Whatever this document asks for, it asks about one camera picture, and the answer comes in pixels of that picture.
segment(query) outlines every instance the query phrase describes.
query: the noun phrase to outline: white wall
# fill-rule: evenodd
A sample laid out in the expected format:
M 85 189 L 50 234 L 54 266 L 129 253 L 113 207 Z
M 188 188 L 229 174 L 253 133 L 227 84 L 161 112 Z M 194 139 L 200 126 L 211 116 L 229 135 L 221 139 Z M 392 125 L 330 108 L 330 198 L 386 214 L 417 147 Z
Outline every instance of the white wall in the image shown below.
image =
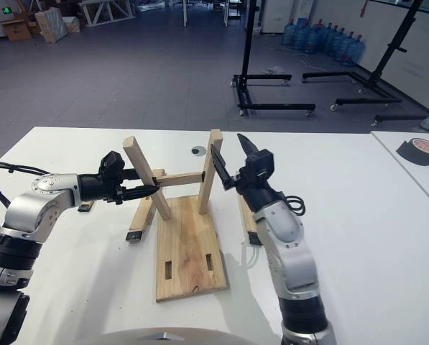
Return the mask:
M 359 16 L 365 0 L 318 0 L 313 8 L 312 22 L 323 18 L 346 32 L 363 35 L 366 51 L 359 64 L 373 71 L 392 41 L 407 9 L 369 1 L 363 18 Z M 429 108 L 429 14 L 418 12 L 402 47 L 396 51 L 382 79 Z

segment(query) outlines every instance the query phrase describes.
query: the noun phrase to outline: black cable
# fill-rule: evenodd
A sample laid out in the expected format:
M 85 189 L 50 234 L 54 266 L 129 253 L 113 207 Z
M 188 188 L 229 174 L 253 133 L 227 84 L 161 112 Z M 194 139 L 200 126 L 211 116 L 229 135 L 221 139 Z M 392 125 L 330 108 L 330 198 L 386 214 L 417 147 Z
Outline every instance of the black cable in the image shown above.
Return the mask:
M 303 216 L 305 214 L 305 203 L 300 196 L 289 195 L 286 197 L 286 201 L 289 203 L 289 207 L 295 214 L 298 216 Z
M 38 167 L 30 167 L 28 165 L 14 165 L 5 162 L 0 162 L 0 169 L 8 170 L 10 174 L 14 171 L 18 171 L 20 173 L 32 174 L 32 175 L 45 175 L 49 174 L 48 171 L 39 169 Z M 10 206 L 11 201 L 8 200 L 5 195 L 0 191 L 0 202 L 4 204 L 6 208 Z

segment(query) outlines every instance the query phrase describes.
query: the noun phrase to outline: round hole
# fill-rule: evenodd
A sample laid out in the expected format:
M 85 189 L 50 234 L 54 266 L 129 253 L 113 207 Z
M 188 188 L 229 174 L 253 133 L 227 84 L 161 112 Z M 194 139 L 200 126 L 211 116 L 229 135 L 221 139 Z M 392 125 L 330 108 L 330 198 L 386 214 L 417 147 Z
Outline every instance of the round hole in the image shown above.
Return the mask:
M 206 148 L 203 146 L 194 146 L 192 147 L 192 154 L 197 156 L 197 157 L 201 157 L 206 155 Z

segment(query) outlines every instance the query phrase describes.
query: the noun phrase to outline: robotic arm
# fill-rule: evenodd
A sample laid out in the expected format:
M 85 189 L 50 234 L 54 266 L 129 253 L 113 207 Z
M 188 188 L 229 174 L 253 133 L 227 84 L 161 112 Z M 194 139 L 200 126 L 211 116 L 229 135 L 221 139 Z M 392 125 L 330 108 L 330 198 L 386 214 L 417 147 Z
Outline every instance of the robotic arm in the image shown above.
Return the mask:
M 283 193 L 267 182 L 274 172 L 273 154 L 258 150 L 238 134 L 246 164 L 231 177 L 220 152 L 211 147 L 225 190 L 236 188 L 254 212 L 257 235 L 267 252 L 270 273 L 282 312 L 282 345 L 335 345 L 318 289 L 316 265 L 303 239 L 303 224 Z M 297 210 L 305 209 L 302 204 Z
M 281 192 L 267 182 L 274 172 L 273 154 L 259 151 L 239 134 L 246 164 L 231 177 L 221 154 L 211 148 L 214 166 L 224 189 L 235 187 L 254 212 L 259 239 L 264 245 L 272 281 L 282 311 L 282 345 L 336 345 L 318 289 L 313 257 L 303 240 L 303 224 L 297 211 Z M 26 315 L 29 296 L 20 292 L 32 276 L 32 266 L 60 214 L 81 201 L 123 201 L 149 196 L 157 186 L 127 190 L 124 180 L 136 180 L 135 170 L 124 170 L 124 161 L 110 152 L 97 174 L 46 174 L 38 177 L 31 191 L 6 201 L 8 210 L 0 226 L 0 344 L 11 344 Z
M 137 180 L 134 169 L 124 169 L 117 152 L 101 161 L 97 174 L 46 174 L 39 176 L 31 191 L 15 198 L 0 226 L 0 344 L 12 343 L 26 315 L 29 296 L 18 291 L 29 284 L 32 266 L 43 243 L 62 212 L 82 201 L 115 202 L 143 198 L 155 193 L 155 185 L 126 189 L 124 180 Z M 0 200 L 8 201 L 0 193 Z

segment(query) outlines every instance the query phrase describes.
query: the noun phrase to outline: blue water jug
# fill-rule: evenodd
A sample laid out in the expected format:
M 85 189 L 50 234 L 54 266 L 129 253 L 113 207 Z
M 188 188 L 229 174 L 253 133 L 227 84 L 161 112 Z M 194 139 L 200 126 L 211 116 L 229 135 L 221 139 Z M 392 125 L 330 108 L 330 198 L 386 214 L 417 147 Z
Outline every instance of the blue water jug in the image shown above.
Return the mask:
M 295 39 L 295 28 L 294 19 L 291 19 L 291 23 L 285 26 L 285 31 L 283 32 L 283 38 L 281 39 L 282 45 L 292 45 Z
M 344 31 L 345 31 L 345 28 L 343 27 L 338 34 L 335 34 L 334 37 L 332 37 L 331 46 L 329 47 L 329 52 L 328 52 L 329 56 L 334 56 L 334 54 L 336 53 L 338 46 L 345 38 L 345 35 L 343 34 Z
M 361 41 L 361 37 L 362 36 L 359 34 L 356 41 L 346 48 L 345 53 L 342 55 L 341 65 L 355 66 L 358 63 L 365 48 L 364 43 Z
M 331 31 L 332 31 L 332 23 L 329 23 L 328 27 L 326 27 L 321 33 L 320 44 L 318 45 L 318 50 L 320 50 L 321 52 L 324 51 L 324 43 L 328 38 L 329 32 Z
M 331 42 L 333 37 L 338 34 L 337 29 L 338 29 L 338 25 L 334 25 L 334 28 L 332 29 L 332 31 L 328 33 L 326 41 L 324 42 L 324 52 L 326 54 L 329 53 L 329 49 L 331 48 Z
M 310 33 L 307 37 L 307 42 L 304 45 L 303 52 L 306 54 L 316 54 L 318 51 L 318 46 L 321 41 L 321 37 L 323 36 L 323 33 L 325 32 L 326 28 L 324 27 L 322 23 L 322 19 L 320 21 L 313 25 Z
M 308 26 L 308 21 L 306 21 L 304 25 L 295 32 L 295 41 L 292 48 L 295 50 L 302 50 L 307 42 L 309 32 L 310 27 Z
M 318 20 L 318 23 L 316 23 L 315 25 L 313 25 L 312 30 L 314 32 L 322 32 L 325 29 L 324 25 L 323 25 L 323 20 L 320 18 L 320 20 Z
M 334 53 L 335 61 L 341 61 L 342 56 L 346 51 L 346 48 L 348 48 L 351 43 L 355 42 L 352 36 L 353 36 L 353 31 L 350 31 L 350 34 L 340 42 L 340 44 L 338 45 L 337 51 Z
M 316 54 L 316 52 L 318 51 L 320 38 L 321 38 L 320 32 L 314 32 L 312 30 L 310 34 L 308 34 L 307 42 L 305 42 L 303 52 L 305 54 Z

